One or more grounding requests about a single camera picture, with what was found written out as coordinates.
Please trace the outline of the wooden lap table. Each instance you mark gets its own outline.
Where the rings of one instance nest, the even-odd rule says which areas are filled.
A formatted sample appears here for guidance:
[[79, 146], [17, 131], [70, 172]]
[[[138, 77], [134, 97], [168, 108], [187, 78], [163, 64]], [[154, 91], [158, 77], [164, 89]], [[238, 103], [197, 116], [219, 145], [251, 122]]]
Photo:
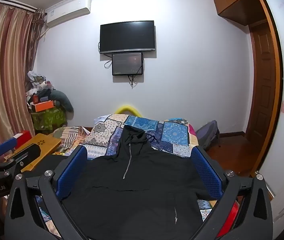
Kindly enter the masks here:
[[39, 133], [10, 154], [7, 161], [14, 159], [22, 172], [31, 171], [47, 155], [52, 154], [61, 142], [61, 139]]

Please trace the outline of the red box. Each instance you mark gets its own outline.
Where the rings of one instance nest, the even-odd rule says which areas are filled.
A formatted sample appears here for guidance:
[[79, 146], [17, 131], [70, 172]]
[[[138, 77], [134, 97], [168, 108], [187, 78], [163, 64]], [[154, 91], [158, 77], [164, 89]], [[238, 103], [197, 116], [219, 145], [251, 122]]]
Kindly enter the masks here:
[[20, 148], [23, 144], [27, 143], [29, 140], [32, 139], [32, 135], [30, 131], [23, 130], [20, 133], [17, 133], [13, 136], [15, 139], [15, 146], [14, 149]]

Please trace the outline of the purple grey backpack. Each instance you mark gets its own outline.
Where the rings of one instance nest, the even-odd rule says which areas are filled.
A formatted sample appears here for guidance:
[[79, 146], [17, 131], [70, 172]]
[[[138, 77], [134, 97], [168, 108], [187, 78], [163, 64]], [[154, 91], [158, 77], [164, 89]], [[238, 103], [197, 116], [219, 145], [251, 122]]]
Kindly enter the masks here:
[[209, 149], [212, 145], [220, 145], [220, 131], [217, 126], [217, 121], [208, 122], [196, 131], [196, 137], [199, 146], [204, 150]]

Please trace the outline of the striped folded blanket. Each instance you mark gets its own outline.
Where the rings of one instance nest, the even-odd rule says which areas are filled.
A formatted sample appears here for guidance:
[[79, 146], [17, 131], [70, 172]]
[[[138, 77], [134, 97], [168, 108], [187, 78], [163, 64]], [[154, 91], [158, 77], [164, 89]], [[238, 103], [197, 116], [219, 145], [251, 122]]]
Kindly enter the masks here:
[[49, 136], [60, 139], [61, 143], [53, 151], [53, 154], [69, 156], [79, 144], [85, 141], [89, 134], [90, 131], [82, 126], [63, 126], [56, 129]]

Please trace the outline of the orange box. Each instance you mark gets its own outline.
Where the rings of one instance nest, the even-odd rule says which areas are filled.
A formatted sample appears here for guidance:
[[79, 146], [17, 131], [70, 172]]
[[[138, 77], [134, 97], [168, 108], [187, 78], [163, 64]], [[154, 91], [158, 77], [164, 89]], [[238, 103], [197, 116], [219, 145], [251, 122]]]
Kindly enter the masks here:
[[53, 104], [53, 101], [51, 101], [51, 100], [45, 101], [45, 102], [40, 102], [40, 103], [37, 103], [35, 105], [34, 104], [31, 105], [32, 112], [35, 112], [35, 113], [45, 111], [45, 110], [51, 109], [53, 107], [54, 107], [54, 104]]

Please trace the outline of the dark grey cushion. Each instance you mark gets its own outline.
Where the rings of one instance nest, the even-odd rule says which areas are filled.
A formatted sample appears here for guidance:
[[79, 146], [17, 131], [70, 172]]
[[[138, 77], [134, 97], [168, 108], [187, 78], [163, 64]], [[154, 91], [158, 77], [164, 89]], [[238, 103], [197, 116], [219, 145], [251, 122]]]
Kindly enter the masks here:
[[66, 112], [73, 113], [73, 106], [68, 97], [59, 90], [52, 90], [49, 96], [52, 101], [58, 101]]

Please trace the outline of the brown wooden door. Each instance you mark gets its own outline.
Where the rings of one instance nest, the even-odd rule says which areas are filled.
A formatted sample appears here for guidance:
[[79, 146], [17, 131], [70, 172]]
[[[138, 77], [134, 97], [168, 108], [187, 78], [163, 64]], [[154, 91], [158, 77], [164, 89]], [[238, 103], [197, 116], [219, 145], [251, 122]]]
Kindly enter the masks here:
[[279, 50], [274, 29], [266, 20], [249, 26], [252, 39], [253, 97], [246, 138], [256, 150], [251, 172], [259, 169], [273, 135], [279, 102]]

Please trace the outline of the yellow curved headboard piece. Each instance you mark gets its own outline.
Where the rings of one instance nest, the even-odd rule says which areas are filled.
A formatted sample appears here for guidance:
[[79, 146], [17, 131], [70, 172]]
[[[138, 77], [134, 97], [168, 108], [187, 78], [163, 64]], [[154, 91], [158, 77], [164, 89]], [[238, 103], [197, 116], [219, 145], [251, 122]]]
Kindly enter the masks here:
[[115, 114], [126, 114], [126, 113], [133, 116], [142, 117], [140, 112], [136, 108], [130, 105], [123, 105], [115, 111]]

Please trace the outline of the red striped curtain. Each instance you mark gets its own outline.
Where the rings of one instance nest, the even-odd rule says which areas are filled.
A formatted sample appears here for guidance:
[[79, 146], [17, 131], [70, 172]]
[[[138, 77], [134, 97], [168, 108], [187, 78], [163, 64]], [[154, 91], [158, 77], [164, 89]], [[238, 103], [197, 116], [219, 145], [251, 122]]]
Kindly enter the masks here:
[[27, 130], [34, 133], [27, 108], [27, 74], [34, 67], [44, 11], [0, 4], [0, 143]]

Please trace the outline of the wooden overhead cabinet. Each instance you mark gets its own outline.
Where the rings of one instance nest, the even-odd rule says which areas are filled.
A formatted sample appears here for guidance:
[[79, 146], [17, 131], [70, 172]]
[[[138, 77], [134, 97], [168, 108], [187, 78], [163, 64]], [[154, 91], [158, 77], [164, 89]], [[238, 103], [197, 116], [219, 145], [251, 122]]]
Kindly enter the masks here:
[[254, 27], [272, 20], [263, 0], [214, 0], [217, 14], [243, 26]]

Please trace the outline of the small black wall monitor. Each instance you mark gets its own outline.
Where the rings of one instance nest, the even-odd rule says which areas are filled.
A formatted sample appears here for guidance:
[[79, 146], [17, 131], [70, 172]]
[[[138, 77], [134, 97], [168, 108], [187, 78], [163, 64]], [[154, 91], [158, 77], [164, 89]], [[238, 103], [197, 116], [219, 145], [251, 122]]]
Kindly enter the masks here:
[[142, 75], [144, 58], [142, 53], [117, 53], [112, 55], [112, 75]]

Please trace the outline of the white wall air conditioner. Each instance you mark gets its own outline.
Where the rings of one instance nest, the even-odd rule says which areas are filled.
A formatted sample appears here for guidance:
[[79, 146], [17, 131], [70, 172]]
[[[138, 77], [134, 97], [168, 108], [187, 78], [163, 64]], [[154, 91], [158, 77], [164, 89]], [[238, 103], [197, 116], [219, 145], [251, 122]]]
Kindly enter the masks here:
[[47, 12], [48, 28], [90, 14], [91, 0], [73, 0]]

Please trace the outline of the large black wall television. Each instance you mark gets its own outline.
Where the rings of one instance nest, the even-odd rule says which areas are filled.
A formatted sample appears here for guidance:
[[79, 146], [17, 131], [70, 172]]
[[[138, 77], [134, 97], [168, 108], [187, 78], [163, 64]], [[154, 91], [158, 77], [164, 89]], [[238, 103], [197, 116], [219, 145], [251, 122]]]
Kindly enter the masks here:
[[155, 51], [154, 21], [130, 21], [100, 26], [99, 52]]

